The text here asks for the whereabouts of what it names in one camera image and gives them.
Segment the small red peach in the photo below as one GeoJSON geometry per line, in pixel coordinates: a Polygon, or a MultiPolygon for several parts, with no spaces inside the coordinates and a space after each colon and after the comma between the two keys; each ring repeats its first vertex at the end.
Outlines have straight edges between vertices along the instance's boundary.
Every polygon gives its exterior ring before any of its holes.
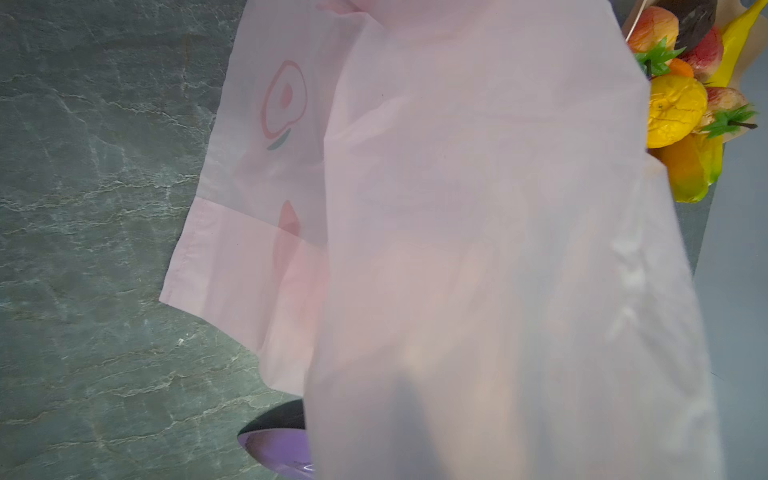
{"type": "Polygon", "coordinates": [[[718,27],[712,27],[694,48],[686,50],[679,58],[692,68],[697,80],[705,83],[718,70],[723,55],[721,31],[718,27]]]}

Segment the yellow green banana lying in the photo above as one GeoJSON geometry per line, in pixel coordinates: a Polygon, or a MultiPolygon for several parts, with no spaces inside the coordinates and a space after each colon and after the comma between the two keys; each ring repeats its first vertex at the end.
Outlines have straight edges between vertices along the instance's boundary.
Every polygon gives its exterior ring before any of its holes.
{"type": "Polygon", "coordinates": [[[693,204],[704,199],[723,169],[724,141],[690,134],[682,140],[649,153],[667,169],[673,198],[693,204]]]}

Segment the peach with green leaves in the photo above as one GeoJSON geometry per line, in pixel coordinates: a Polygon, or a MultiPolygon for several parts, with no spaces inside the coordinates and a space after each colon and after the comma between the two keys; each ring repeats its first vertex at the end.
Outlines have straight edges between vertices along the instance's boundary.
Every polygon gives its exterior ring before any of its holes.
{"type": "Polygon", "coordinates": [[[706,92],[707,109],[694,129],[695,133],[727,142],[758,127],[757,111],[738,89],[707,87],[706,92]]]}

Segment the beige scalloped fruit bowl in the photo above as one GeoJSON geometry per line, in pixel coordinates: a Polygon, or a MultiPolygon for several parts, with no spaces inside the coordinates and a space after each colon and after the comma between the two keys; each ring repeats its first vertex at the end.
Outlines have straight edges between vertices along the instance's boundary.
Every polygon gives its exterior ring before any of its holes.
{"type": "Polygon", "coordinates": [[[622,32],[651,84],[647,146],[690,135],[730,141],[756,129],[739,83],[767,47],[767,4],[639,1],[622,32]]]}

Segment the yellow wrinkled pear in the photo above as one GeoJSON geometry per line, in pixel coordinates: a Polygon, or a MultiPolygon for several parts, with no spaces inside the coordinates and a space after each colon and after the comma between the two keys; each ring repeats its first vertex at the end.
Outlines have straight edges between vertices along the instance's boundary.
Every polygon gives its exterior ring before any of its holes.
{"type": "Polygon", "coordinates": [[[693,132],[707,110],[708,94],[693,77],[658,76],[650,82],[647,148],[670,146],[693,132]]]}

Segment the red yellow peach left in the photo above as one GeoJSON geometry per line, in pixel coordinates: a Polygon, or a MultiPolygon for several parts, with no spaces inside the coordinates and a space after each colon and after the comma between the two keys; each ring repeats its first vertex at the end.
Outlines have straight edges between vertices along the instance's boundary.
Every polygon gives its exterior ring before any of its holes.
{"type": "Polygon", "coordinates": [[[668,74],[671,62],[684,48],[677,48],[679,20],[658,6],[645,8],[637,18],[627,45],[648,79],[668,74]]]}

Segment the orange fruit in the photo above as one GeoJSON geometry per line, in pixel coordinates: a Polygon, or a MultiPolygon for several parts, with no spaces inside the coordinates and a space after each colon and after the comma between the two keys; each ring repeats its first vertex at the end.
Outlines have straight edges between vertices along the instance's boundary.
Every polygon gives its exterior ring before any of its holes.
{"type": "Polygon", "coordinates": [[[668,68],[669,68],[669,75],[683,76],[683,77],[689,77],[689,78],[695,77],[693,67],[689,63],[679,58],[672,59],[668,64],[668,68]]]}

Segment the yellow green banana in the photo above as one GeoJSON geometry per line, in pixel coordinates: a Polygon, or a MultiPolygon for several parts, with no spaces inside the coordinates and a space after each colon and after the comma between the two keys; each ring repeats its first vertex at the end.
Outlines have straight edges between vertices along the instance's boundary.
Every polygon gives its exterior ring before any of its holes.
{"type": "Polygon", "coordinates": [[[767,0],[720,0],[716,22],[722,34],[724,55],[718,70],[705,85],[738,89],[742,76],[767,48],[767,0]]]}
{"type": "Polygon", "coordinates": [[[667,169],[673,198],[693,204],[704,199],[723,169],[724,141],[690,134],[682,140],[649,153],[667,169]]]}

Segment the purple pink spatula brush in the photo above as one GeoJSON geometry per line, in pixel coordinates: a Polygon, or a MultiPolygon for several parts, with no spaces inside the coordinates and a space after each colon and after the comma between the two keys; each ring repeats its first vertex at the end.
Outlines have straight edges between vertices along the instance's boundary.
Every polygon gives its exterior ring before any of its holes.
{"type": "Polygon", "coordinates": [[[301,399],[260,414],[239,431],[237,440],[256,462],[280,476],[315,478],[301,399]]]}

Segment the dark brown fruit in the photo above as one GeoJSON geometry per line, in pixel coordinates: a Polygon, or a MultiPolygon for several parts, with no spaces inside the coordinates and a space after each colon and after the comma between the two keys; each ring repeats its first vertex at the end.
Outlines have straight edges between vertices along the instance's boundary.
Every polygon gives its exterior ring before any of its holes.
{"type": "Polygon", "coordinates": [[[678,19],[679,33],[675,50],[695,48],[716,20],[717,0],[659,0],[655,5],[671,12],[678,19]]]}

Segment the pink plastic bag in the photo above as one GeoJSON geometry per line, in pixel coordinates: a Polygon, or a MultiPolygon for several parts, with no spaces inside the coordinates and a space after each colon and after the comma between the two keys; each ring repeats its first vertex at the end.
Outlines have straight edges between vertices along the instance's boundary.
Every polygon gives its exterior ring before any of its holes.
{"type": "Polygon", "coordinates": [[[721,479],[648,97],[606,1],[250,1],[161,301],[320,479],[721,479]]]}

